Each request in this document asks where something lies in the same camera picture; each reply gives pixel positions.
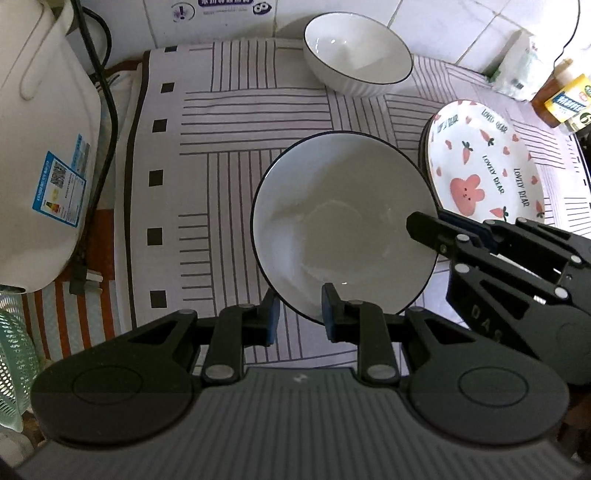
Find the white bowl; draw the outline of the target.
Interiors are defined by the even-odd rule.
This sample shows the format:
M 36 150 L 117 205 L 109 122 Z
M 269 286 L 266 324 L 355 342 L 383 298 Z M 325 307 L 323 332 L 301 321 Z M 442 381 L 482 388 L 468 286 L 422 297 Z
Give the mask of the white bowl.
M 412 53 L 401 37 L 363 15 L 318 15 L 304 27 L 303 42 L 315 78 L 344 96 L 388 94 L 413 72 Z
M 407 219 L 434 216 L 423 175 L 388 142 L 324 132 L 287 148 L 256 189 L 250 233 L 256 261 L 283 303 L 322 322 L 322 287 L 387 313 L 412 305 L 436 253 L 415 241 Z

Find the large white sun plate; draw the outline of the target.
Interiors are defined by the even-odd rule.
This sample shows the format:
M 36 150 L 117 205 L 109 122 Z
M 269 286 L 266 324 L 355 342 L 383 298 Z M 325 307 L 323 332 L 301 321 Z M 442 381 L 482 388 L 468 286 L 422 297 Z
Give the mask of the large white sun plate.
M 433 123 L 433 120 L 434 116 L 432 116 L 425 124 L 421 133 L 418 149 L 418 168 L 420 169 L 424 179 L 426 180 L 430 188 L 433 188 L 433 182 L 429 174 L 429 167 L 427 165 L 427 143 L 430 127 Z

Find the white pink bunny plate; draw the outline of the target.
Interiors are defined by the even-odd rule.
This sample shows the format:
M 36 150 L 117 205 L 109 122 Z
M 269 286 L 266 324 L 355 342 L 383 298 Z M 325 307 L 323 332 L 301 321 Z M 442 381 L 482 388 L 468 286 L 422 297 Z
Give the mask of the white pink bunny plate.
M 443 209 L 480 222 L 545 220 L 541 176 L 525 142 L 486 105 L 441 108 L 426 133 L 425 166 Z

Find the red striped cloth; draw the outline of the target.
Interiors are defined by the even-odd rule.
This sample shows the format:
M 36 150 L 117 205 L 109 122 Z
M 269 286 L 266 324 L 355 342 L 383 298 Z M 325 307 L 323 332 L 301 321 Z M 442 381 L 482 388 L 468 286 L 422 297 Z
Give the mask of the red striped cloth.
M 70 272 L 64 271 L 44 289 L 20 300 L 27 333 L 42 361 L 60 360 L 122 331 L 115 281 L 115 200 L 116 165 L 112 164 L 87 248 L 88 267 L 102 281 L 86 286 L 83 295 L 74 295 L 69 292 Z

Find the green plastic strainer basket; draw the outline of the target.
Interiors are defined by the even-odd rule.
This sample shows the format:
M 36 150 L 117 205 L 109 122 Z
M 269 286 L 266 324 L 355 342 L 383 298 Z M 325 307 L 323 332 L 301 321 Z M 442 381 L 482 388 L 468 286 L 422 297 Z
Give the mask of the green plastic strainer basket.
M 19 296 L 1 294 L 0 328 L 1 426 L 21 433 L 23 414 L 31 407 L 31 387 L 40 364 L 26 330 Z

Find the yellow label cooking wine bottle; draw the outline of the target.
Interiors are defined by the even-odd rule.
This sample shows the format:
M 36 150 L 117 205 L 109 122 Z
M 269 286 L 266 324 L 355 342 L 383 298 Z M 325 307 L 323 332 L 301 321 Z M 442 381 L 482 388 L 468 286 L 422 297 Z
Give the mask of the yellow label cooking wine bottle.
M 538 117 L 550 128 L 568 124 L 582 110 L 590 110 L 590 66 L 563 61 L 531 101 Z

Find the white salt bag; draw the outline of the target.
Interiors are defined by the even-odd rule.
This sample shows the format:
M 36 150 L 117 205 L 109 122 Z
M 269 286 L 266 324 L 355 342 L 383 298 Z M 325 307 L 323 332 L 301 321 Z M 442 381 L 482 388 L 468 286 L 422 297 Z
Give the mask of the white salt bag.
M 490 79 L 492 88 L 529 102 L 554 70 L 561 48 L 548 38 L 521 30 Z

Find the white bowl back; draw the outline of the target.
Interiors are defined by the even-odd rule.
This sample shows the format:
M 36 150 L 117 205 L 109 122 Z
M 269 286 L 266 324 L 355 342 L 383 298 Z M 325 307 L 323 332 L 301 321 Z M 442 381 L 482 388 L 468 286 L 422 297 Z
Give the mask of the white bowl back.
M 304 27 L 303 42 L 315 78 L 344 96 L 388 94 L 413 72 L 412 53 L 401 37 L 363 15 L 318 15 Z

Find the white rice cooker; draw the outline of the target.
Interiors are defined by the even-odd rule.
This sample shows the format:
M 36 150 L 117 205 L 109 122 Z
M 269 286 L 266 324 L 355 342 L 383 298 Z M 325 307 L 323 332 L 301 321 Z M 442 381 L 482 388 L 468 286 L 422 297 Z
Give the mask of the white rice cooker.
M 66 39 L 74 11 L 1 4 L 1 290 L 40 290 L 66 267 L 93 183 L 101 101 Z

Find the striped table cloth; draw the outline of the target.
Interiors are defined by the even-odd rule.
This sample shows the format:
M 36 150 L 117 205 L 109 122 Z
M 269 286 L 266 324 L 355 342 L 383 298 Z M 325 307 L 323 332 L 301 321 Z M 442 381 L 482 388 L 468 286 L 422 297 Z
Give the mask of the striped table cloth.
M 116 157 L 116 277 L 122 326 L 179 309 L 211 317 L 256 303 L 266 282 L 250 241 L 264 171 L 298 140 L 328 130 L 382 138 L 416 158 L 427 121 L 473 100 L 515 128 L 541 175 L 545 220 L 590 233 L 590 181 L 577 143 L 485 78 L 416 57 L 391 94 L 349 98 L 325 88 L 297 40 L 233 40 L 149 51 L 121 111 Z

